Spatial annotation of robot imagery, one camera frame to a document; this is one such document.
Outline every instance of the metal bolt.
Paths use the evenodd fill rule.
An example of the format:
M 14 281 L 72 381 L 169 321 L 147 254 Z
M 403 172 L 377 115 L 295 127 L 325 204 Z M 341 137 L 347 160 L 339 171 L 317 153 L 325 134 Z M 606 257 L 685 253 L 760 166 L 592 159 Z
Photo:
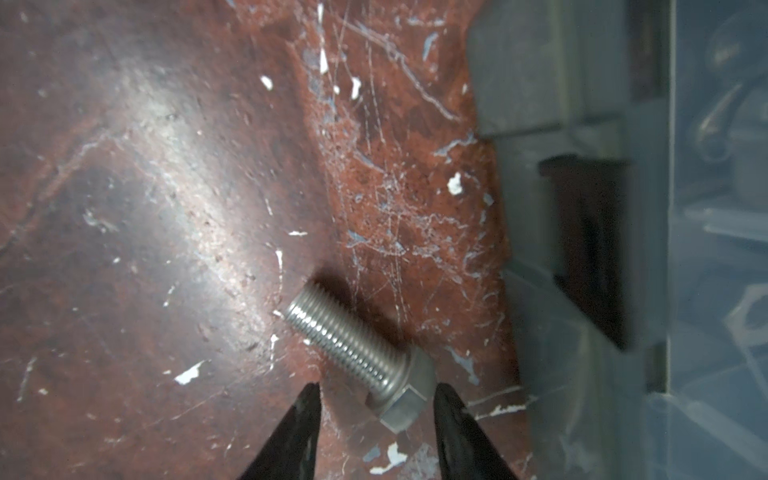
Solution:
M 286 319 L 370 389 L 366 405 L 394 433 L 407 429 L 435 393 L 435 364 L 419 347 L 401 351 L 308 283 Z

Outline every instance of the threaded shaft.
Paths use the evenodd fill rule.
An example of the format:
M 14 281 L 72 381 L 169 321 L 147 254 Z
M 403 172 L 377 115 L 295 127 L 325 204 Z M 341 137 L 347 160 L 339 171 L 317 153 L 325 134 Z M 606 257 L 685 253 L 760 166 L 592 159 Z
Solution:
M 404 354 L 313 283 L 291 302 L 286 319 L 374 393 L 385 392 L 405 368 Z

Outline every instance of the silver screw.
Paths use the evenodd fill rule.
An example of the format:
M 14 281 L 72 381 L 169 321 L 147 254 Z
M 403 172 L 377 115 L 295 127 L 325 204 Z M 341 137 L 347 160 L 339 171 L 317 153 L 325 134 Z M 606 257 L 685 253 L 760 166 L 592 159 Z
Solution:
M 407 429 L 435 392 L 435 366 L 419 347 L 396 349 L 319 286 L 308 283 L 286 319 L 370 389 L 366 404 L 395 433 Z

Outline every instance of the worn painted metal surface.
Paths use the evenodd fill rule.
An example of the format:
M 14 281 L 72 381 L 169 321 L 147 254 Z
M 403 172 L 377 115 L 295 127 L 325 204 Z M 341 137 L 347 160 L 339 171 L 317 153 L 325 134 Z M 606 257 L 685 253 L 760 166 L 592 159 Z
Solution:
M 395 437 L 273 314 L 320 276 L 529 477 L 477 8 L 0 6 L 0 471 L 234 478 L 319 380 L 317 478 L 437 478 L 431 409 Z

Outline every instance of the bolt head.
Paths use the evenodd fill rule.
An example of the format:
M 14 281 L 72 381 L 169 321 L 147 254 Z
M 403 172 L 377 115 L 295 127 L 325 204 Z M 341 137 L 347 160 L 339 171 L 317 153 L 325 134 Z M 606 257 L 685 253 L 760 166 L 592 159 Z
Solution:
M 387 397 L 368 395 L 366 405 L 379 421 L 394 433 L 411 426 L 435 395 L 435 362 L 418 346 L 408 348 L 407 370 L 399 385 Z

